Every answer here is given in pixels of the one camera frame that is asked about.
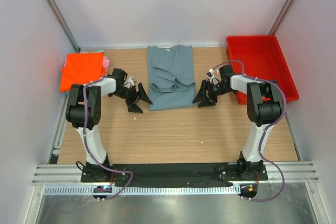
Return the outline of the grey-blue t shirt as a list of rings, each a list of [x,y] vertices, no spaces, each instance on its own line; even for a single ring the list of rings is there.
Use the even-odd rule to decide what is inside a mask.
[[[150,111],[193,107],[196,96],[193,48],[147,47]]]

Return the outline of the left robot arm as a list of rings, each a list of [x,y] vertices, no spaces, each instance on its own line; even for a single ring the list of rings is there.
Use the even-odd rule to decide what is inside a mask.
[[[119,68],[112,74],[86,84],[73,84],[70,89],[66,107],[66,120],[80,135],[86,152],[86,163],[76,162],[82,171],[81,181],[107,182],[114,170],[110,166],[108,154],[102,145],[98,124],[101,120],[101,99],[104,96],[123,99],[127,109],[132,113],[143,113],[137,105],[142,100],[152,105],[142,83]]]

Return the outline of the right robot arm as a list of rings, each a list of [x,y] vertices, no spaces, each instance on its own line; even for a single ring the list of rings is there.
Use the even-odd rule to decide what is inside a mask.
[[[209,70],[192,102],[202,108],[216,105],[218,96],[223,94],[241,92],[246,95],[247,116],[251,121],[248,139],[237,164],[224,171],[232,171],[243,180],[252,180],[263,171],[265,145],[271,130],[284,116],[286,98],[277,81],[235,73],[231,65],[220,67],[219,74],[220,79],[215,76],[214,69]]]

